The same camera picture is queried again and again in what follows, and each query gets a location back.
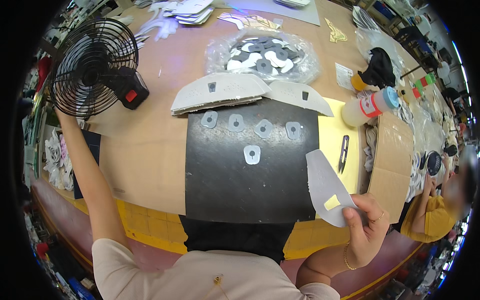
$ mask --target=glue bottle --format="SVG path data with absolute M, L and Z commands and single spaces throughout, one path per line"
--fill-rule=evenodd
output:
M 387 86 L 374 94 L 361 99 L 354 99 L 342 108 L 343 121 L 350 126 L 360 126 L 373 117 L 398 107 L 398 95 Z

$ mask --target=wooden tabletop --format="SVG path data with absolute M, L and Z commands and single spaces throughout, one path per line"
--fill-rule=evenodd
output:
M 316 4 L 322 26 L 266 12 L 248 12 L 269 20 L 281 18 L 283 31 L 311 42 L 322 65 L 321 75 L 311 86 L 324 97 L 349 101 L 355 94 L 336 83 L 335 63 L 354 72 L 367 67 L 367 62 L 357 50 L 352 12 L 327 0 L 318 0 Z M 129 26 L 134 34 L 152 16 L 147 9 L 131 7 L 123 12 L 122 16 L 134 17 Z M 150 90 L 150 96 L 136 110 L 126 109 L 118 101 L 108 110 L 90 118 L 91 130 L 102 135 L 100 168 L 114 197 L 155 210 L 185 214 L 187 118 L 171 116 L 170 107 L 182 87 L 205 75 L 204 51 L 209 40 L 238 31 L 234 24 L 216 18 L 223 12 L 237 13 L 215 9 L 204 25 L 180 25 L 174 35 L 157 42 L 153 39 L 157 30 L 152 30 L 149 33 L 152 37 L 139 50 L 137 68 Z M 342 30 L 348 41 L 330 42 L 330 29 L 324 18 Z M 406 67 L 413 69 L 418 66 L 396 41 L 390 39 Z M 413 75 L 419 79 L 425 72 L 420 68 Z M 363 167 L 365 155 L 361 149 L 366 146 L 363 128 L 359 129 L 359 134 L 359 191 L 362 192 L 368 186 L 369 176 Z

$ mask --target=red switch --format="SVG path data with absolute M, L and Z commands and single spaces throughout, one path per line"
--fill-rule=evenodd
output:
M 137 97 L 137 93 L 134 90 L 130 90 L 125 96 L 128 102 L 132 102 L 135 99 L 135 97 Z

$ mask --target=black fan guard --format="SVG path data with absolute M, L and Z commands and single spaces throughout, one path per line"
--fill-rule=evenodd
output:
M 114 90 L 125 77 L 135 76 L 138 48 L 125 24 L 94 19 L 68 33 L 53 61 L 51 101 L 68 115 L 88 117 L 118 100 Z

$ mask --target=beige sweater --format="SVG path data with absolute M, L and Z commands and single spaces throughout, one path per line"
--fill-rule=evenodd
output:
M 251 253 L 191 251 L 171 269 L 157 273 L 141 271 L 132 252 L 113 240 L 96 240 L 92 256 L 104 300 L 340 299 L 337 291 L 323 283 L 296 288 L 272 259 Z

